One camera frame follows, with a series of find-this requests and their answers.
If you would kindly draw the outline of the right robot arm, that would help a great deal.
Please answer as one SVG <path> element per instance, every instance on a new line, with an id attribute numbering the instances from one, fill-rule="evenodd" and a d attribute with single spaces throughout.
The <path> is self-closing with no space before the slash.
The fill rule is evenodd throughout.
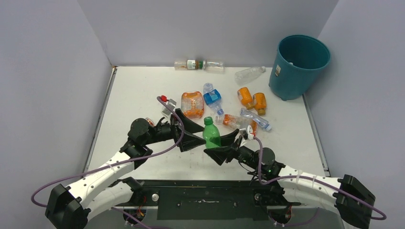
<path id="1" fill-rule="evenodd" d="M 259 184 L 276 186 L 270 198 L 276 204 L 285 201 L 310 205 L 338 214 L 358 229 L 370 226 L 375 195 L 356 177 L 324 177 L 277 162 L 275 153 L 249 132 L 234 131 L 225 146 L 204 150 L 218 165 L 232 160 L 252 168 Z"/>

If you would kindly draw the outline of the large orange label bottle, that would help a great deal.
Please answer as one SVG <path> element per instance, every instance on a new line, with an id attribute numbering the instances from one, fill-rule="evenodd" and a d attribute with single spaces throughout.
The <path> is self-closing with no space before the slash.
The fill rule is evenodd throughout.
<path id="1" fill-rule="evenodd" d="M 222 116 L 216 116 L 215 122 L 232 129 L 243 129 L 250 125 L 253 129 L 253 134 L 256 135 L 257 132 L 257 123 L 248 117 L 224 114 Z"/>

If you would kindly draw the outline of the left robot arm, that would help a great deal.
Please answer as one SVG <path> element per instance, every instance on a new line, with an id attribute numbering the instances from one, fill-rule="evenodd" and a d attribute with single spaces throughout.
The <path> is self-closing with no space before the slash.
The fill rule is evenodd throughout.
<path id="1" fill-rule="evenodd" d="M 140 183 L 122 176 L 140 167 L 153 154 L 147 146 L 173 139 L 184 152 L 205 144 L 203 138 L 195 135 L 203 130 L 179 108 L 165 124 L 152 126 L 145 118 L 134 120 L 126 143 L 107 162 L 66 187 L 59 184 L 52 189 L 45 216 L 58 229 L 83 229 L 92 218 L 116 205 L 139 204 Z"/>

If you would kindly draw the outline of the green plastic bottle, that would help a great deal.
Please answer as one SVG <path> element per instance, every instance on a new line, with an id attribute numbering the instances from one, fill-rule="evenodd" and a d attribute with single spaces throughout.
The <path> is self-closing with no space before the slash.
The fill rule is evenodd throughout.
<path id="1" fill-rule="evenodd" d="M 206 141 L 205 147 L 216 148 L 221 146 L 221 136 L 218 128 L 214 125 L 213 119 L 210 116 L 204 118 L 203 138 Z"/>

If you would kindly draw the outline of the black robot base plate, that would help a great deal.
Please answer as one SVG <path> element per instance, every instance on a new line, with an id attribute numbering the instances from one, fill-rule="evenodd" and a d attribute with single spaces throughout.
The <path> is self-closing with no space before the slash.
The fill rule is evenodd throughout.
<path id="1" fill-rule="evenodd" d="M 269 212 L 288 213 L 279 185 L 257 181 L 143 180 L 130 200 L 132 209 L 157 210 L 158 220 L 266 220 Z"/>

